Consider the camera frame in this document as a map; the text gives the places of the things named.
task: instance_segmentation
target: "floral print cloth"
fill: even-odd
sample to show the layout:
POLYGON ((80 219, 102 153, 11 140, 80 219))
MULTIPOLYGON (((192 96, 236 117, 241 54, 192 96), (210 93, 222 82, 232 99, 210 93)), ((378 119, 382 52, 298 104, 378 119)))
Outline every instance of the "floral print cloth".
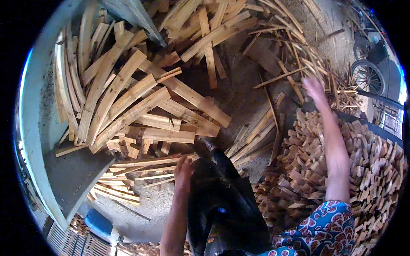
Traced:
POLYGON ((342 201, 327 201, 294 229, 273 236, 272 251, 259 256, 348 256, 353 247, 353 214, 342 201))

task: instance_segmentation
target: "human hand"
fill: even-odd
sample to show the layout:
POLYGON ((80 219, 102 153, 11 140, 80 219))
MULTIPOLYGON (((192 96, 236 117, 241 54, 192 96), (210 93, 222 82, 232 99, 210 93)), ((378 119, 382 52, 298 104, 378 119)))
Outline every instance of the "human hand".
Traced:
POLYGON ((192 159, 188 159, 186 156, 182 157, 174 171, 175 177, 175 191, 187 192, 191 189, 191 175, 194 171, 192 166, 192 159))
POLYGON ((326 108, 330 109, 323 86, 317 80, 317 77, 303 78, 302 82, 303 87, 308 91, 309 96, 312 97, 319 111, 326 108))

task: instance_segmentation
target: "leg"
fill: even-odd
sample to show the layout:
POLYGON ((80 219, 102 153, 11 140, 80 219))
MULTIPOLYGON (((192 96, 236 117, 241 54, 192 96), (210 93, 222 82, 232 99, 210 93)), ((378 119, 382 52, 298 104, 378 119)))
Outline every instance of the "leg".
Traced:
POLYGON ((235 179, 241 177, 236 168, 233 166, 231 160, 222 150, 219 148, 214 148, 212 149, 211 154, 215 158, 218 170, 220 170, 227 178, 235 179))

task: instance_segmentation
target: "dirt floor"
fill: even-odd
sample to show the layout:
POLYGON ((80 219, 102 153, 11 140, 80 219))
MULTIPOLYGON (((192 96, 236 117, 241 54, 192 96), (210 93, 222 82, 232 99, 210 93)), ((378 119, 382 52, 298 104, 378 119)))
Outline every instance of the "dirt floor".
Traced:
MULTIPOLYGON (((328 0, 283 0, 283 3, 300 21, 306 39, 317 47, 322 59, 329 59, 333 67, 339 72, 344 71, 349 63, 354 61, 353 33, 346 24, 343 11, 335 2, 328 0), (326 37, 339 29, 345 29, 345 31, 330 38, 326 37)), ((178 77, 201 95, 214 98, 217 106, 232 117, 229 127, 221 128, 217 138, 219 147, 224 150, 233 143, 244 124, 248 124, 251 130, 269 109, 264 90, 253 89, 253 86, 261 82, 258 72, 263 74, 263 70, 256 62, 241 53, 250 39, 246 33, 240 33, 217 47, 228 75, 227 79, 218 80, 218 89, 209 89, 205 61, 202 61, 199 66, 193 66, 187 72, 183 70, 182 77, 178 77)), ((263 43, 269 47, 272 41, 264 39, 263 43)), ((272 75, 262 76, 264 80, 273 78, 272 75)), ((283 129, 283 133, 286 135, 286 127, 292 126, 295 110, 300 107, 297 104, 296 94, 287 80, 284 79, 269 85, 268 91, 272 100, 275 100, 279 92, 286 95, 279 109, 287 116, 283 129)), ((273 129, 257 148, 273 142, 275 133, 276 130, 273 129)), ((172 144, 170 153, 180 151, 180 148, 175 146, 172 144)), ((182 147, 181 151, 192 150, 191 145, 180 145, 180 147, 182 147)), ((193 147, 200 156, 209 156, 201 143, 196 142, 193 147)), ((271 152, 267 152, 257 159, 239 166, 240 169, 246 170, 251 183, 257 183, 260 179, 268 164, 270 154, 271 152)), ((151 218, 151 221, 144 220, 103 197, 88 206, 94 207, 112 221, 118 229, 118 233, 125 236, 125 242, 158 242, 162 235, 171 207, 174 185, 167 183, 143 189, 142 185, 144 184, 144 181, 135 182, 134 190, 141 196, 141 205, 130 208, 151 218)), ((118 233, 112 235, 112 241, 118 238, 118 233)))

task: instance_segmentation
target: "bicycle wheel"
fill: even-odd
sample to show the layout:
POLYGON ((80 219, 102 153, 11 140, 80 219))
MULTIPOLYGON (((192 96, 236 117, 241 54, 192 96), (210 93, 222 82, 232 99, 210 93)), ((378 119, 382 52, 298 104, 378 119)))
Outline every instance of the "bicycle wheel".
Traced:
POLYGON ((355 55, 356 60, 367 59, 370 49, 371 44, 369 41, 357 41, 353 45, 353 53, 355 55))
POLYGON ((352 78, 362 90, 369 88, 369 92, 382 95, 385 91, 385 81, 381 71, 368 60, 358 60, 352 64, 352 78))

